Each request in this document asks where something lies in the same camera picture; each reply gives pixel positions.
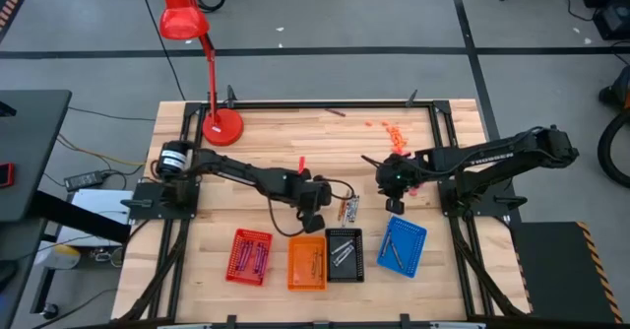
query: blue basket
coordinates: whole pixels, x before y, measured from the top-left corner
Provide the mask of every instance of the blue basket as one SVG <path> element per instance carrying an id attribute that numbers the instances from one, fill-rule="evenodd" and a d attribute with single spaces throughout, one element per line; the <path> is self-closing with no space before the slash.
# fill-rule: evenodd
<path id="1" fill-rule="evenodd" d="M 396 260 L 396 255 L 394 255 L 391 245 L 388 246 L 385 256 L 381 256 L 389 232 L 392 233 L 391 242 L 396 245 L 398 254 L 403 262 L 403 269 L 401 269 Z M 426 229 L 398 217 L 392 217 L 390 223 L 387 224 L 379 252 L 376 254 L 378 257 L 376 263 L 399 274 L 413 278 L 417 271 L 417 265 L 420 263 L 425 240 Z"/>

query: lamp base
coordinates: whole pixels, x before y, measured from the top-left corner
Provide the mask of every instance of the lamp base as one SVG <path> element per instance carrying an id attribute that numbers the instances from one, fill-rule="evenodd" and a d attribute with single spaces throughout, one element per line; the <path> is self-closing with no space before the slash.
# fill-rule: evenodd
<path id="1" fill-rule="evenodd" d="M 243 134 L 243 118 L 237 111 L 229 108 L 217 110 L 217 124 L 212 125 L 210 115 L 206 116 L 203 125 L 204 136 L 213 146 L 229 146 L 238 141 Z"/>

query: red desk lamp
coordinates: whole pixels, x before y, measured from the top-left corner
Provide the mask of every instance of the red desk lamp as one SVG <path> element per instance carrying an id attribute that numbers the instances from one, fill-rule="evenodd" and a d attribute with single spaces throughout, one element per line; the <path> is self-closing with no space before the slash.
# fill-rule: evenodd
<path id="1" fill-rule="evenodd" d="M 210 25 L 197 7 L 197 0 L 165 0 L 166 9 L 159 19 L 159 32 L 164 38 L 198 38 L 204 47 L 210 70 L 210 112 L 204 120 L 203 132 L 215 146 L 228 146 L 243 133 L 243 119 L 237 111 L 217 109 L 217 85 L 215 77 L 215 47 L 210 41 Z"/>

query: black floor stripe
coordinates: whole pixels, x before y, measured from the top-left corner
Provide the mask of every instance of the black floor stripe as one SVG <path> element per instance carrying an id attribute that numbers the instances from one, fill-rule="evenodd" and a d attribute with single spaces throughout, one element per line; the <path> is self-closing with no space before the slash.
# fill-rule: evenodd
<path id="1" fill-rule="evenodd" d="M 460 28 L 462 29 L 462 37 L 464 38 L 464 44 L 466 45 L 466 52 L 471 62 L 472 78 L 474 79 L 474 85 L 476 86 L 476 92 L 479 97 L 479 105 L 481 113 L 483 114 L 483 120 L 485 121 L 485 129 L 488 132 L 490 140 L 499 139 L 499 128 L 496 125 L 496 119 L 494 118 L 494 112 L 492 111 L 492 103 L 490 102 L 490 95 L 483 79 L 483 72 L 481 71 L 481 64 L 479 63 L 479 56 L 477 55 L 474 47 L 473 33 L 469 25 L 469 19 L 466 15 L 466 9 L 464 9 L 463 0 L 453 0 L 455 3 L 455 10 L 457 12 L 457 18 L 460 21 Z"/>
<path id="2" fill-rule="evenodd" d="M 630 54 L 630 47 L 481 47 L 472 46 L 472 55 L 598 55 Z M 296 47 L 296 48 L 229 48 L 218 49 L 219 57 L 294 56 L 294 55 L 469 55 L 467 47 L 365 46 L 365 47 Z M 201 49 L 170 49 L 171 57 L 204 57 Z M 158 58 L 161 49 L 91 50 L 91 51 L 0 51 L 0 59 L 100 59 Z"/>
<path id="3" fill-rule="evenodd" d="M 299 47 L 299 48 L 233 48 L 218 49 L 219 57 L 293 56 L 293 55 L 362 55 L 362 54 L 435 54 L 464 55 L 463 47 Z M 202 49 L 169 49 L 170 57 L 204 57 Z M 86 58 L 155 58 L 164 57 L 161 49 L 95 50 L 95 51 L 0 51 L 0 59 L 86 59 Z"/>

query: floor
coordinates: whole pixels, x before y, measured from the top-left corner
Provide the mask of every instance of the floor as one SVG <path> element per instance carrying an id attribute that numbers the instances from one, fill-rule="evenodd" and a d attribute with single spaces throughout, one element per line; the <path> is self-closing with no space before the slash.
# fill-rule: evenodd
<path id="1" fill-rule="evenodd" d="M 158 16 L 163 0 L 149 2 Z M 569 133 L 581 156 L 567 169 L 540 169 L 515 178 L 516 192 L 530 199 L 521 208 L 522 217 L 526 222 L 589 224 L 621 312 L 628 315 L 630 192 L 605 177 L 596 155 L 599 134 L 614 114 L 598 103 L 597 93 L 613 82 L 623 63 L 603 49 L 580 50 L 611 42 L 602 41 L 592 23 L 569 16 L 566 0 L 462 0 L 465 12 L 456 2 L 227 0 L 208 16 L 215 45 L 232 49 L 218 58 L 220 93 L 223 96 L 231 84 L 240 99 L 404 99 L 418 89 L 419 98 L 477 99 L 490 137 L 557 124 Z M 572 5 L 581 15 L 591 13 L 581 0 Z M 471 36 L 462 34 L 463 15 Z M 165 44 L 168 49 L 189 50 L 180 51 L 181 57 L 172 63 L 185 96 L 203 99 L 205 59 L 194 57 L 200 45 Z M 477 55 L 475 47 L 549 49 Z M 578 50 L 557 54 L 560 51 L 553 47 Z M 286 55 L 278 48 L 286 49 Z M 179 99 L 160 51 L 144 0 L 26 0 L 0 42 L 0 81 L 3 89 L 68 89 L 74 94 L 72 106 L 151 118 L 161 100 Z M 63 58 L 51 58 L 56 54 L 51 52 Z M 152 130 L 150 122 L 69 111 L 62 133 L 83 148 L 142 161 Z M 630 160 L 621 158 L 630 148 L 630 138 L 617 139 L 617 162 L 630 170 Z M 105 164 L 100 160 L 57 145 L 46 172 L 61 180 L 101 168 Z M 106 184 L 121 186 L 114 178 Z M 48 179 L 40 188 L 65 197 L 64 190 Z M 38 271 L 35 268 L 31 277 L 36 278 Z M 63 312 L 114 288 L 117 279 L 113 268 L 62 272 L 50 299 Z M 30 281 L 14 328 L 42 322 L 28 314 L 34 286 Z M 109 318 L 112 303 L 113 295 L 104 295 L 50 327 L 102 323 Z"/>

